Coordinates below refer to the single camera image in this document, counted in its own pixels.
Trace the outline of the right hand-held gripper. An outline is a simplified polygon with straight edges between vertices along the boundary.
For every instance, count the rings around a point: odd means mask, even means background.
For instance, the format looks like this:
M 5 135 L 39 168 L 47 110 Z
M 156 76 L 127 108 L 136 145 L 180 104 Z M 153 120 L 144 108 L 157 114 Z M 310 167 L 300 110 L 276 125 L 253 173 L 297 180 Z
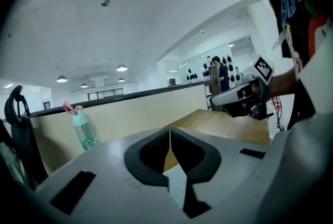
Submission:
M 267 114 L 266 102 L 273 73 L 273 67 L 258 55 L 253 63 L 236 75 L 234 88 L 210 98 L 211 109 L 225 111 L 231 117 L 250 116 L 256 120 L 271 116 Z

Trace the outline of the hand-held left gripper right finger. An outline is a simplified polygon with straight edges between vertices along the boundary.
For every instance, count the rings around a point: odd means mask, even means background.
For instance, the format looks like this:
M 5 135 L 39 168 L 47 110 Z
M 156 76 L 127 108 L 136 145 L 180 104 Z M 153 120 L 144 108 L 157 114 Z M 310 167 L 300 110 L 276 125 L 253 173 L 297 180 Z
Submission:
M 187 175 L 186 224 L 257 224 L 281 160 L 281 143 L 226 139 L 173 128 L 171 148 Z

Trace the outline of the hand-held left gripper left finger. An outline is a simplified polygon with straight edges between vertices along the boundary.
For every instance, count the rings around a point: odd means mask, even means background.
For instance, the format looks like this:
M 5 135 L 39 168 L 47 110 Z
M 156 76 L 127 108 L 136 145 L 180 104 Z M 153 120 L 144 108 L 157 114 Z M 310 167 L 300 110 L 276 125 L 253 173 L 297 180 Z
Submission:
M 80 171 L 95 178 L 71 213 L 84 224 L 179 224 L 189 218 L 166 187 L 142 184 L 124 164 L 126 149 L 159 129 L 147 130 L 93 147 L 53 172 L 37 189 L 47 201 Z

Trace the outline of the light blue towel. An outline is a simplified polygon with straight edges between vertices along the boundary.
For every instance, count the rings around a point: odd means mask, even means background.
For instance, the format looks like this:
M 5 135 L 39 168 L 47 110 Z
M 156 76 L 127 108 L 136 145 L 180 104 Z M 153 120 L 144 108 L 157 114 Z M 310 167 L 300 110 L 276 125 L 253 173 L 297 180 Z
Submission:
M 169 179 L 169 194 L 175 200 L 176 204 L 182 209 L 185 202 L 187 175 L 178 164 L 165 171 L 164 176 Z

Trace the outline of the person's right forearm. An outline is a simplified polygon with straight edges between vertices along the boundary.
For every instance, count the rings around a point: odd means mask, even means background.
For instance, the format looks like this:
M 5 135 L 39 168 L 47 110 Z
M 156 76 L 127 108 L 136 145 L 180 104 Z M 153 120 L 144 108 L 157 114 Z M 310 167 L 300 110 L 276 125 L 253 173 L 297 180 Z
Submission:
M 297 83 L 295 68 L 283 74 L 273 76 L 268 85 L 268 98 L 272 99 L 278 96 L 295 94 Z

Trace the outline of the group of black hanging headsets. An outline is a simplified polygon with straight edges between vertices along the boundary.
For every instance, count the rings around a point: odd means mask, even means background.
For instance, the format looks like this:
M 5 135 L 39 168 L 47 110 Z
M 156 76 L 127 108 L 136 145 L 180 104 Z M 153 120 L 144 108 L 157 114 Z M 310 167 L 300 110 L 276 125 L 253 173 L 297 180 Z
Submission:
M 229 83 L 236 83 L 236 76 L 238 74 L 238 67 L 233 66 L 233 60 L 231 56 L 220 58 L 221 64 L 224 67 Z M 204 56 L 201 55 L 197 57 L 197 59 L 191 59 L 184 63 L 184 68 L 186 70 L 187 76 L 186 79 L 188 81 L 207 81 L 211 79 L 212 76 L 212 67 L 215 64 L 212 62 L 211 56 L 206 56 L 204 60 Z

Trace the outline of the teal water bottle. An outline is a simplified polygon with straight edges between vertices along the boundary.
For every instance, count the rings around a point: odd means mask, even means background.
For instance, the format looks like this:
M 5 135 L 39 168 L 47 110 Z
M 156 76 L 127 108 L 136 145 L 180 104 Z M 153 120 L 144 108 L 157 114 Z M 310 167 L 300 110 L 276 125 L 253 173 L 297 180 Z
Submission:
M 98 140 L 91 130 L 84 108 L 81 105 L 74 108 L 67 100 L 65 100 L 63 102 L 63 109 L 72 116 L 74 130 L 83 149 L 87 151 L 88 149 L 97 146 Z

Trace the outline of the brown wooden table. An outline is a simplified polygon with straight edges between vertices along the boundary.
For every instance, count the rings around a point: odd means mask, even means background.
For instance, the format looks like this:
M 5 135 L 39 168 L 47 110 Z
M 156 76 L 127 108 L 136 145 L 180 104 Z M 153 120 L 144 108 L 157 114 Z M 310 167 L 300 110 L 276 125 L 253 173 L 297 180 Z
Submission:
M 100 143 L 167 126 L 196 110 L 207 109 L 203 84 L 121 100 L 84 110 Z M 39 152 L 48 174 L 81 155 L 72 116 L 62 111 L 32 119 Z

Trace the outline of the person's black printed t-shirt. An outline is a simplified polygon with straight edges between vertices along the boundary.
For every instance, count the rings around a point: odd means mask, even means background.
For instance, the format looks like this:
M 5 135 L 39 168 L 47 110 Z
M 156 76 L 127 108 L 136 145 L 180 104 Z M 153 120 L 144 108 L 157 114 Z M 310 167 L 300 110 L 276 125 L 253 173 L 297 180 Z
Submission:
M 278 31 L 285 36 L 282 56 L 292 59 L 298 79 L 333 28 L 333 0 L 270 0 L 270 3 Z

